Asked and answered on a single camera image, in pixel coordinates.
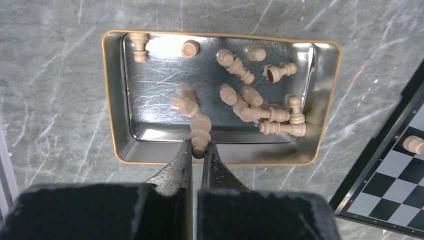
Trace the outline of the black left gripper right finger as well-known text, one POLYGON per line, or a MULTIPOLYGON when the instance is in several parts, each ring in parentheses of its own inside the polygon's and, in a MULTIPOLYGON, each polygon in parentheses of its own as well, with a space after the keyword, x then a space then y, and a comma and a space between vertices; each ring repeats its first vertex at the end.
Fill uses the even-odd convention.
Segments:
POLYGON ((244 215, 242 193, 248 190, 222 162, 216 144, 210 143, 198 192, 198 238, 237 239, 244 215))

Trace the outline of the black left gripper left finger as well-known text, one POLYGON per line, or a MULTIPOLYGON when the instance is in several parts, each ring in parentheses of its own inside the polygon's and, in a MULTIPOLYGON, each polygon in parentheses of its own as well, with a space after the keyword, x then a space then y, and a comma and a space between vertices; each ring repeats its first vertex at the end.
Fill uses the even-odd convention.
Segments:
POLYGON ((146 182, 154 184, 150 217, 155 235, 165 240, 193 239, 192 146, 186 139, 175 158, 146 182))

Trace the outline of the light wooden chess piece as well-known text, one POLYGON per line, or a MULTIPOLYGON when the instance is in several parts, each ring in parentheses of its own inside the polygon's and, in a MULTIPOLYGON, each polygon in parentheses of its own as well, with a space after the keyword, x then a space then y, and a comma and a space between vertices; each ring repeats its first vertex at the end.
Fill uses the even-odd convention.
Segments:
POLYGON ((423 154, 424 139, 416 135, 410 135, 403 140, 402 147, 411 153, 423 154))

